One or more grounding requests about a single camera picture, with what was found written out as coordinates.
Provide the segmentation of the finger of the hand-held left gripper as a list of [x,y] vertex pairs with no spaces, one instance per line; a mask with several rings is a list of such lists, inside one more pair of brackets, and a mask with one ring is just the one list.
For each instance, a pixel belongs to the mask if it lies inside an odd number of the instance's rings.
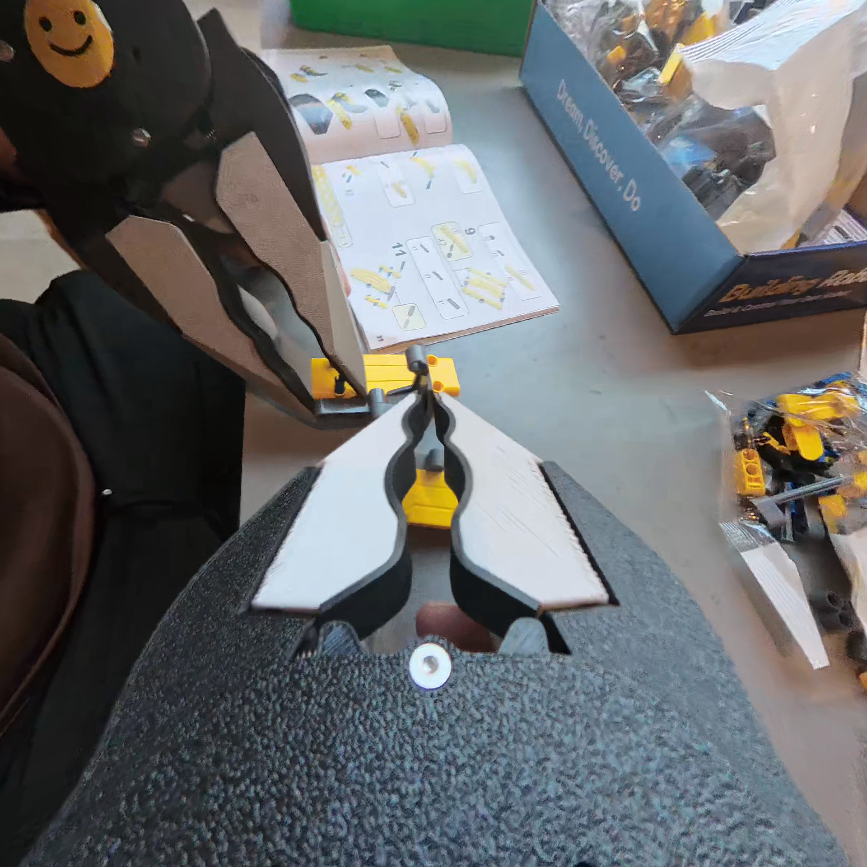
[[107,241],[187,340],[274,405],[296,415],[312,415],[226,313],[211,273],[179,227],[129,216],[107,233]]
[[366,396],[363,349],[333,246],[318,238],[255,133],[223,149],[215,196],[252,254],[281,280],[322,354]]

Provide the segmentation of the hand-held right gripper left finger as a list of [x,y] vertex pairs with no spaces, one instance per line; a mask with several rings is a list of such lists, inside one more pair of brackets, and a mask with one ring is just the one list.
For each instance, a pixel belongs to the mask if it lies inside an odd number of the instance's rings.
[[424,398],[413,392],[313,469],[252,611],[349,623],[368,637],[403,608],[412,574],[403,500],[423,434]]

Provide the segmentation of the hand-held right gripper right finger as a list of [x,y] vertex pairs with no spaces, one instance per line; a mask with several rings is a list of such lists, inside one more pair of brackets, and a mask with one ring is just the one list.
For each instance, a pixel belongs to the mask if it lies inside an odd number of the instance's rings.
[[450,396],[433,399],[443,476],[456,498],[449,581],[461,614],[513,654],[570,654],[557,613],[611,591],[545,463]]

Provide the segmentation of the yellow panel with grey beam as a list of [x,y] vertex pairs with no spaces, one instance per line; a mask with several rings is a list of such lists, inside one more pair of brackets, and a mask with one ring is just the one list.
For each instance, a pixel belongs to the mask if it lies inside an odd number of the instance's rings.
[[446,482],[444,447],[429,448],[417,463],[415,482],[402,501],[407,524],[449,530],[458,499]]

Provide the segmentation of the yellow panel with curved grey panel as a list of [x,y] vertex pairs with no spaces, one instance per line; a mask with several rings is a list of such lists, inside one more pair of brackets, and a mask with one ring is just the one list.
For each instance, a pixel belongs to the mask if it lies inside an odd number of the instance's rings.
[[364,354],[368,396],[362,397],[325,357],[310,362],[313,415],[305,424],[318,430],[357,431],[383,415],[418,383],[406,354]]

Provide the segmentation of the grey desk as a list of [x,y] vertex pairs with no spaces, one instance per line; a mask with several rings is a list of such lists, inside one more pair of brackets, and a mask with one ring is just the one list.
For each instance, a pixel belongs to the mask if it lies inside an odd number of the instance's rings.
[[558,313],[442,343],[466,404],[556,461],[699,602],[778,754],[865,864],[865,692],[841,634],[813,670],[725,539],[721,410],[859,362],[862,311],[671,336],[518,84],[516,58],[392,40],[435,80]]

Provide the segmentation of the open instruction booklet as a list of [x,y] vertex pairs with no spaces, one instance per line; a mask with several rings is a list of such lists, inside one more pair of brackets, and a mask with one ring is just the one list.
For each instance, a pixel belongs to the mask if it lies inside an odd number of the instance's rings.
[[369,352],[545,316],[559,303],[518,243],[447,99],[390,46],[266,49],[306,148]]

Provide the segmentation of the person's black trousers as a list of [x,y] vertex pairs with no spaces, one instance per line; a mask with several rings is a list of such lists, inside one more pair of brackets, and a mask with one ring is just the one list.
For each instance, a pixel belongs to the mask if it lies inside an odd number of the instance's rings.
[[137,309],[58,285],[67,275],[33,303],[1,303],[2,337],[46,381],[95,488],[80,600],[2,735],[2,865],[74,789],[158,622],[240,523],[242,380]]

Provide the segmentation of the small clear bag yellow parts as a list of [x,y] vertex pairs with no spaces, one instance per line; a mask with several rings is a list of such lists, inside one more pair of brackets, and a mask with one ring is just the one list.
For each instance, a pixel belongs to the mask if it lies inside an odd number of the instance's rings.
[[[865,688],[866,384],[843,372],[722,412],[720,528],[815,670],[830,666],[822,630],[844,634]],[[846,586],[809,589],[792,552],[830,548]]]

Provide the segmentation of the blue cardboard kit box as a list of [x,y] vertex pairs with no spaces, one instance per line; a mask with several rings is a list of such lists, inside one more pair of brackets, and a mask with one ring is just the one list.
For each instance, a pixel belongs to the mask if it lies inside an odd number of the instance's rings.
[[540,2],[520,80],[671,333],[865,308],[865,241],[739,254]]

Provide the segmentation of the large clear bag of parts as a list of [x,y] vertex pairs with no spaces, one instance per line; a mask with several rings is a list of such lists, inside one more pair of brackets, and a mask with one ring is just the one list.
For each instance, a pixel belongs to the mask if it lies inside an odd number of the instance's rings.
[[723,109],[694,93],[682,57],[770,2],[549,1],[544,6],[673,174],[719,220],[775,157],[764,106]]

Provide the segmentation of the crumpled clear plastic bag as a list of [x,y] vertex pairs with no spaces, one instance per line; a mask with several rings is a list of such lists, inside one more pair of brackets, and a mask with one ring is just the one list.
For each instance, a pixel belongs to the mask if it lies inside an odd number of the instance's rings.
[[865,2],[774,2],[684,47],[695,95],[763,107],[773,157],[717,219],[740,254],[778,250],[842,208],[865,169]]

